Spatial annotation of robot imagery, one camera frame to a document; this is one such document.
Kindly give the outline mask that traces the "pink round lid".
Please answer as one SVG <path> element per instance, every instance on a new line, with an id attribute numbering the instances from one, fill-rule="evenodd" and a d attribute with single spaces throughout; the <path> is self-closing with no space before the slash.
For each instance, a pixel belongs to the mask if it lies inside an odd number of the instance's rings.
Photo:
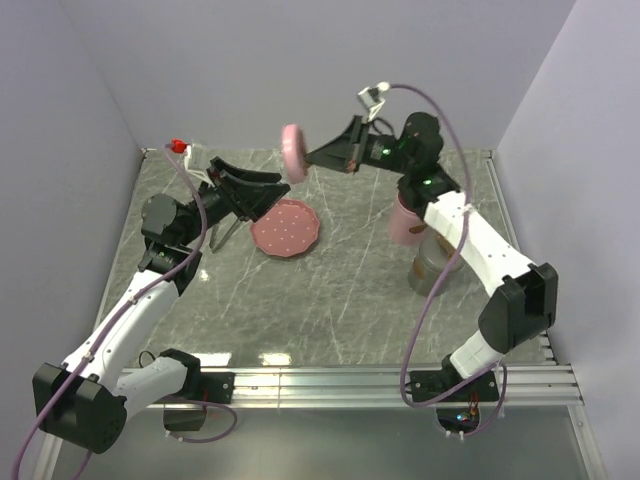
<path id="1" fill-rule="evenodd" d="M 301 128 L 296 124 L 285 125 L 281 134 L 281 153 L 284 170 L 291 184 L 302 183 L 307 176 L 306 144 Z"/>

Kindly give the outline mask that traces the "steel serving tongs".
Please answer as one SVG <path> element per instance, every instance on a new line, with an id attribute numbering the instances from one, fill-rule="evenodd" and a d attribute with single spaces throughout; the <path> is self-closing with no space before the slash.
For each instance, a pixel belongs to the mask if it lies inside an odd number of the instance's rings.
<path id="1" fill-rule="evenodd" d="M 224 234 L 220 233 L 220 226 L 215 225 L 211 229 L 211 233 L 209 237 L 210 251 L 212 253 L 219 251 L 227 243 L 227 241 L 234 235 L 234 233 L 237 231 L 240 225 L 241 225 L 241 220 L 236 219 Z"/>

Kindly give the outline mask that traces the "pink scalloped plate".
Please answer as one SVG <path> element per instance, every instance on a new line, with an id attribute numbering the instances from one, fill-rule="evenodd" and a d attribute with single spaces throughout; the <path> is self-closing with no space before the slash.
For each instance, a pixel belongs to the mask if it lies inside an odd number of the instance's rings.
<path id="1" fill-rule="evenodd" d="M 265 254 L 291 258 L 304 254 L 319 237 L 320 220 L 306 203 L 283 198 L 249 227 L 254 244 Z"/>

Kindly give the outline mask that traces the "grey round lid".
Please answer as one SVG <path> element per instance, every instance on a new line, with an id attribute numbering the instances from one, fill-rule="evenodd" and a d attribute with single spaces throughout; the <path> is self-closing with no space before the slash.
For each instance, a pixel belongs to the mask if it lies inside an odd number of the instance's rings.
<path id="1" fill-rule="evenodd" d="M 420 258 L 434 268 L 443 269 L 453 257 L 455 249 L 439 235 L 426 236 L 420 244 Z"/>

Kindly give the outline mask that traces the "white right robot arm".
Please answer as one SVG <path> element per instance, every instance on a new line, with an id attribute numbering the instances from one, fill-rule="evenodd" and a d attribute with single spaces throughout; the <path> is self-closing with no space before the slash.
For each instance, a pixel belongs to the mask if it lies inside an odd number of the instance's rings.
<path id="1" fill-rule="evenodd" d="M 475 390 L 478 373 L 554 325 L 558 273 L 521 254 L 475 210 L 467 188 L 440 165 L 443 146 L 440 122 L 427 113 L 411 114 L 398 137 L 373 133 L 363 117 L 354 116 L 304 160 L 344 173 L 367 165 L 399 174 L 401 206 L 453 246 L 481 281 L 489 300 L 478 329 L 444 360 L 439 373 L 444 393 L 461 400 Z"/>

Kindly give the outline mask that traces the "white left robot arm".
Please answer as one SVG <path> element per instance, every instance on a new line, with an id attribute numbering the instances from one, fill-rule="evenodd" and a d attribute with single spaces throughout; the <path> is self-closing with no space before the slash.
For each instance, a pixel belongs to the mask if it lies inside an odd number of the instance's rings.
<path id="1" fill-rule="evenodd" d="M 257 221 L 290 190 L 278 173 L 239 169 L 219 157 L 205 173 L 207 181 L 190 188 L 187 204 L 166 194 L 146 201 L 146 249 L 127 290 L 82 346 L 60 365 L 45 363 L 35 373 L 41 431 L 101 454 L 128 420 L 156 401 L 199 400 L 201 362 L 191 354 L 168 349 L 133 374 L 122 371 L 196 276 L 207 231 L 228 215 Z"/>

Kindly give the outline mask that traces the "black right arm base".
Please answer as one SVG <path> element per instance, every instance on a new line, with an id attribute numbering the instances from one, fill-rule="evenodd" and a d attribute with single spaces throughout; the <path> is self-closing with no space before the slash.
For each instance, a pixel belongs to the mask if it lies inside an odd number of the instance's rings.
<path id="1" fill-rule="evenodd" d="M 413 370 L 405 391 L 414 402 L 426 402 L 449 390 L 457 381 L 450 382 L 441 371 Z M 493 371 L 484 373 L 443 400 L 444 403 L 496 402 L 500 393 Z"/>

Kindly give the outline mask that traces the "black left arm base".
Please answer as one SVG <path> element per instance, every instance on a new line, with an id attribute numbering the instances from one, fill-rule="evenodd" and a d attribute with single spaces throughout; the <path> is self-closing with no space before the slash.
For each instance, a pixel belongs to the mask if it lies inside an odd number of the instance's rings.
<path id="1" fill-rule="evenodd" d="M 197 400 L 223 405 L 231 403 L 236 375 L 230 371 L 188 373 L 176 392 L 162 394 L 158 402 Z"/>

